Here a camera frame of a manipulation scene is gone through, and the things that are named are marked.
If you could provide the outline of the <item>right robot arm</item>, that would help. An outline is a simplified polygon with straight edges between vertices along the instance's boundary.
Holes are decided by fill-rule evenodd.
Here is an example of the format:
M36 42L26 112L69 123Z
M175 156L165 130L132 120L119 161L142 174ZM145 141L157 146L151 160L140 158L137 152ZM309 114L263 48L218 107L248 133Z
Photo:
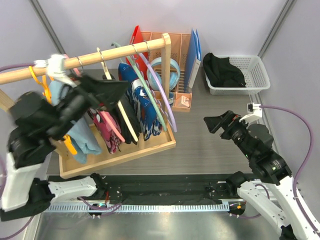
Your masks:
M244 116L228 110L203 120L212 134L223 129L220 137L234 142L247 158L249 168L278 204L260 192L241 171L226 179L226 194L252 205L273 226L279 239L318 240L320 223L299 193L296 177L283 157L273 150L274 138L268 128L256 123L262 118L262 108L260 104L250 103Z

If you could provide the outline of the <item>blue patterned garment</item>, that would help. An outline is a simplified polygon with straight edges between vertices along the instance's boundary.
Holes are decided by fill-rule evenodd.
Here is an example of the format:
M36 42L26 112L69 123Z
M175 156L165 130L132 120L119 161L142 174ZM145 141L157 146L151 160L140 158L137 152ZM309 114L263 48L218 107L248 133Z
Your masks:
M118 65L118 77L121 81L129 82L127 97L139 120L143 139L147 141L151 136L160 135L163 126L147 95L142 80L140 80L133 67L127 63L121 62Z

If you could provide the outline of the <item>mint green hanger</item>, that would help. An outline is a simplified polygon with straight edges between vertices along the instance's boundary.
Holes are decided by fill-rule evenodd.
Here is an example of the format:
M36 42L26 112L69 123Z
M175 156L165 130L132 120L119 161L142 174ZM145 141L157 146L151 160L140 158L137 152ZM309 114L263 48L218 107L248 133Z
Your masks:
M137 74L139 80L141 81L142 86L144 87L144 89L145 89L145 91L146 91L146 94L147 94L147 96L149 97L149 99L150 99L150 101L151 101L151 103L152 103L152 106L153 106L153 108L154 108L154 110L155 110L155 112L156 112L157 119L158 119L159 122L161 123L161 125L162 125L162 127L163 127L163 130L166 132L166 131L167 131L167 126L166 126L165 120L164 120L164 118L163 118L163 116L162 116L162 114L161 114L161 112L160 112L160 110L159 110L159 108L158 108L158 105L157 105L157 103L156 103L155 98L153 97L153 95L152 95L149 87L147 86L146 80L145 80L144 77L142 76L140 70L139 70L138 67L137 67L136 62L132 59L132 57L131 57L131 56L127 56L126 58L127 58L127 60L129 61L129 63L131 64L131 66L132 66L133 70L135 71L135 73Z

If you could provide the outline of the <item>lilac plastic hanger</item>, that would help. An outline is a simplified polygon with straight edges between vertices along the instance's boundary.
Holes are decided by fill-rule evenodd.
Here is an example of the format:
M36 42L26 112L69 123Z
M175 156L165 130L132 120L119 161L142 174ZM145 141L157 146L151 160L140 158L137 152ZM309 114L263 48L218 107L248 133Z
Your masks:
M143 53L138 53L138 55L140 56L140 58L143 60L143 62L145 63L149 73L153 76L154 80L155 80L155 83L156 85L158 86L158 89L160 91L160 94L162 96L162 100L164 102L164 105L168 108L168 112L163 110L162 108L162 105L160 104L160 111L166 115L168 117L168 123L170 124L170 126L173 128L173 131L174 132L177 132L177 125L176 125L176 120L175 120L175 117L174 117L174 114L172 112L172 109L171 109L171 106L170 106L170 103L169 103L169 100L166 96L166 93L159 81L159 78L158 78L158 74L153 70L150 62L147 60L147 58L144 56Z

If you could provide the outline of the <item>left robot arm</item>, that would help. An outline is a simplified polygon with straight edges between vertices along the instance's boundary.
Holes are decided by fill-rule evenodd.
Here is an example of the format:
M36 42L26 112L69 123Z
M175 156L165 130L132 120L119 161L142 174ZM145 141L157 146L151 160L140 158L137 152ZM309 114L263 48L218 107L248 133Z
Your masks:
M36 177L47 155L90 109L110 111L126 93L129 82L96 80L84 74L71 81L57 105L36 91L19 97L9 109L16 128L10 133L6 155L6 183L0 218L11 221L44 212L53 203L78 197L101 200L106 186L99 174L64 182Z

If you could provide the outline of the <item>black trousers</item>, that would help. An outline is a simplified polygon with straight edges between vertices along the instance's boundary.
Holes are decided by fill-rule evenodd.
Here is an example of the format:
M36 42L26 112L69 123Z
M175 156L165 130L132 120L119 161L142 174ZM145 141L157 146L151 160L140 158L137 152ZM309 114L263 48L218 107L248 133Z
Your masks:
M203 58L203 68L210 85L215 88L245 88L242 71L230 63L229 57L219 58L207 53Z

